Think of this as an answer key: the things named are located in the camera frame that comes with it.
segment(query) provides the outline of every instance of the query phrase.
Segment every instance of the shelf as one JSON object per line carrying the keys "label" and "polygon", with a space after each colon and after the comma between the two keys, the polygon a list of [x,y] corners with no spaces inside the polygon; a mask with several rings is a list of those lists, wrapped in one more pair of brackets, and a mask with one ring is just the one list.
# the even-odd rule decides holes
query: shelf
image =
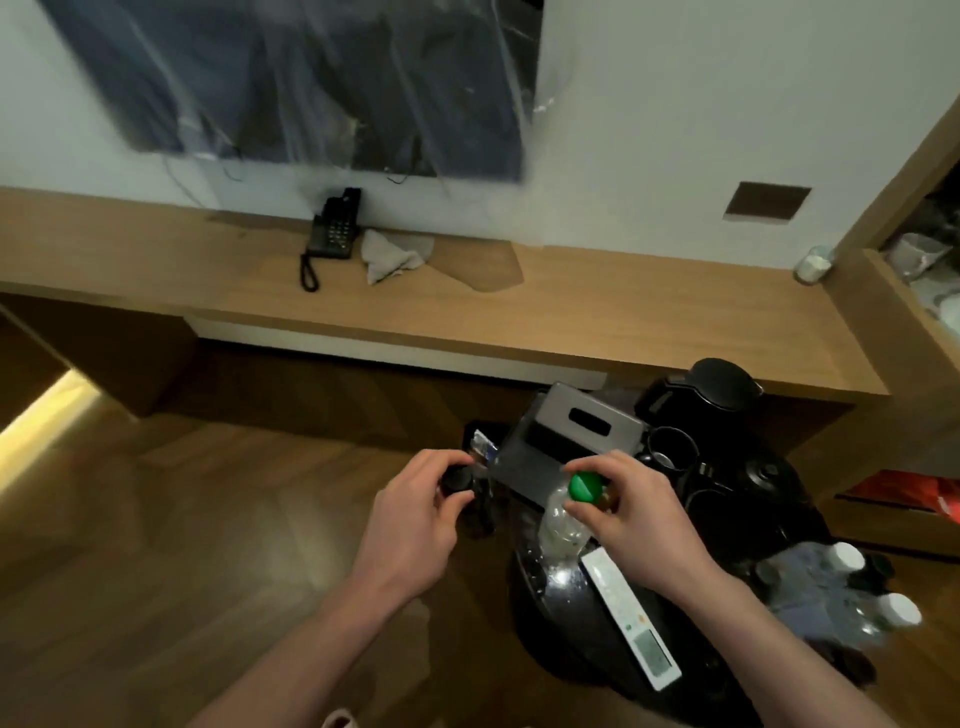
{"label": "shelf", "polygon": [[521,285],[479,293],[428,266],[368,286],[321,261],[300,290],[309,224],[0,188],[0,290],[239,324],[646,376],[706,356],[767,391],[887,394],[825,290],[788,271],[514,244]]}

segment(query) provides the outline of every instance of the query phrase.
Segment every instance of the hand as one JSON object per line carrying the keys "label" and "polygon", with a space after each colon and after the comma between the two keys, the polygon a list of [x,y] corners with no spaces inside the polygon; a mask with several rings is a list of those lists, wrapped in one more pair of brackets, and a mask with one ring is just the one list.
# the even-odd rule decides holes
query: hand
{"label": "hand", "polygon": [[573,460],[564,471],[610,479],[615,514],[572,500],[564,508],[593,531],[628,579],[683,606],[710,577],[723,574],[661,473],[619,450]]}
{"label": "hand", "polygon": [[460,450],[421,450],[376,494],[350,582],[394,609],[433,586],[457,543],[457,517],[473,492],[440,494],[451,465],[469,465]]}

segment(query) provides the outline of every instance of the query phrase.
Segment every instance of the black lid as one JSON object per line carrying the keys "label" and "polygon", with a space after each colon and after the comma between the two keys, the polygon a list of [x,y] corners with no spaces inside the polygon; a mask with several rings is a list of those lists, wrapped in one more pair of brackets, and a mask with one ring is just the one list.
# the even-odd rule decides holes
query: black lid
{"label": "black lid", "polygon": [[726,359],[701,359],[686,373],[684,383],[710,404],[731,412],[747,409],[763,394],[750,375]]}

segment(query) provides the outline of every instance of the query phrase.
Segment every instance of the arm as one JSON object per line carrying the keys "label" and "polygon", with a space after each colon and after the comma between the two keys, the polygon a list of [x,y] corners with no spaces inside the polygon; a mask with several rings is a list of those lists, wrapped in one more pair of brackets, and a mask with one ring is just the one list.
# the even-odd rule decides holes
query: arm
{"label": "arm", "polygon": [[190,725],[309,725],[387,619],[444,574],[457,517],[473,493],[444,499],[437,484],[447,467],[470,462],[457,450],[414,456],[376,494],[347,581]]}
{"label": "arm", "polygon": [[896,728],[866,695],[710,558],[667,479],[623,452],[575,460],[570,473],[612,482],[616,513],[566,510],[593,531],[624,574],[683,609],[730,665],[768,728]]}

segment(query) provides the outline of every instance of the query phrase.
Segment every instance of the white bottle cap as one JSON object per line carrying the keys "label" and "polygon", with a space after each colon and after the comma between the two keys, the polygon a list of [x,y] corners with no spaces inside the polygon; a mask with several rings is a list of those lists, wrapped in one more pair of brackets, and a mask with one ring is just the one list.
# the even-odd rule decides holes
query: white bottle cap
{"label": "white bottle cap", "polygon": [[842,541],[827,549],[827,563],[837,573],[853,573],[867,566],[860,550]]}
{"label": "white bottle cap", "polygon": [[898,594],[878,596],[876,606],[883,618],[894,627],[915,627],[924,620],[920,609],[908,596]]}

